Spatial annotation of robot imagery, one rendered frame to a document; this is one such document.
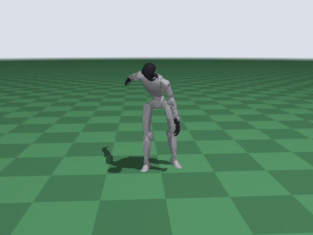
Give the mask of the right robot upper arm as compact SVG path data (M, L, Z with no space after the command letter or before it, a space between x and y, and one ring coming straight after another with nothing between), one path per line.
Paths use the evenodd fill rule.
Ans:
M134 81L137 81L137 80L141 80L142 76L143 74L141 73L141 71L138 71L135 75L132 76L132 78L134 79Z

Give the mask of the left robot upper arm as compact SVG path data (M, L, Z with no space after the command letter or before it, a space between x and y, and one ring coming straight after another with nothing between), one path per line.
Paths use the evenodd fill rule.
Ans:
M166 95L168 97L167 104L168 105L173 105L172 100L173 100L174 97L173 97L173 92L172 92L172 89L171 89L171 83L168 80L163 78L160 81L160 86L164 89L164 91L165 91L165 93L166 93Z

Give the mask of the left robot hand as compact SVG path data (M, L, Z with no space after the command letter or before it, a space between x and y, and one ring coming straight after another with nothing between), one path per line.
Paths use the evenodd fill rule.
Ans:
M174 134L175 134L175 133L176 133L176 134L175 134L174 136L177 136L177 135L179 134L179 132L180 132L180 125L179 125L179 123L180 123L180 121L178 121L177 118L175 118L175 119L174 119L174 124L176 124L176 129L175 129Z

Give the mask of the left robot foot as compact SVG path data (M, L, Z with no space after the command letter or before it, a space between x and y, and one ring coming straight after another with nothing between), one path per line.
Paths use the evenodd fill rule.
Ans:
M170 163L176 168L182 168L182 166L178 163L177 160L173 161L172 158L170 159Z

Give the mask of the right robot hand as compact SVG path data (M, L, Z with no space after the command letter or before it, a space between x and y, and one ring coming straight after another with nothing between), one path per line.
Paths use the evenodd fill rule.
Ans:
M125 85L127 85L128 82L130 83L130 81L131 81L130 78L127 78ZM129 83L128 83L128 85L129 85Z

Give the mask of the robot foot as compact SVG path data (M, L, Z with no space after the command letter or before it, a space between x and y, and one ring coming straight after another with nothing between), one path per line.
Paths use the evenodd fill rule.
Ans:
M146 164L147 164L147 162L146 162ZM148 165L146 165L146 164L143 165L143 168L141 169L141 172L146 172L146 171L149 170L149 168L151 167L150 162L149 162Z
M176 168L182 168L182 166L178 163L177 160L173 161L172 158L170 159L170 163Z

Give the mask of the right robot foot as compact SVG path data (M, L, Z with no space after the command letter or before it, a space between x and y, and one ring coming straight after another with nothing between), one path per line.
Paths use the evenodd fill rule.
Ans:
M147 162L146 162L146 164L147 164ZM146 164L143 165L143 168L141 169L141 172L146 172L146 171L149 170L149 168L151 167L150 162L149 162L148 165L146 165Z

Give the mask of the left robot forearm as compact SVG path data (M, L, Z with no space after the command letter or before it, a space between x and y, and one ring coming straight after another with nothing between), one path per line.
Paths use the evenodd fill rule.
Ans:
M173 121L174 121L175 118L177 118L177 120L179 121L179 115L178 115L178 111L177 111L177 104L176 104L174 98L173 98L172 102L173 102L173 105L170 107L170 109L172 111Z

